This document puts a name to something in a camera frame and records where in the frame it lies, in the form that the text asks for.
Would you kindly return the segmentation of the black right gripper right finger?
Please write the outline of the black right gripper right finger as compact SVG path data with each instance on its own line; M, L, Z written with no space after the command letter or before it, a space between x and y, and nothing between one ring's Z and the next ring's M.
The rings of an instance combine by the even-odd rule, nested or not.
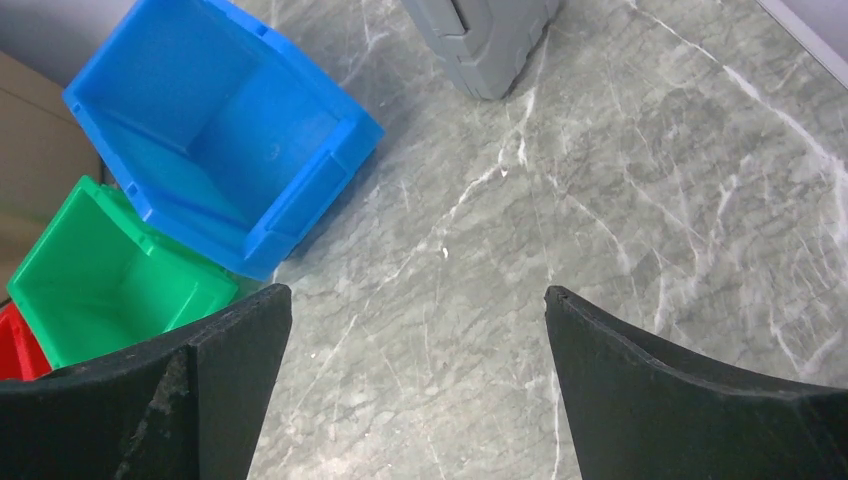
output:
M738 368L551 286L545 319L586 479L843 479L847 393Z

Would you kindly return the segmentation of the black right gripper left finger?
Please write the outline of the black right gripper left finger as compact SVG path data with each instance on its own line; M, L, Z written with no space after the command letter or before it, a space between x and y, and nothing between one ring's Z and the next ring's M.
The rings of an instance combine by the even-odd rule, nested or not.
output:
M5 479L243 479L292 327L269 285L139 344L1 385Z

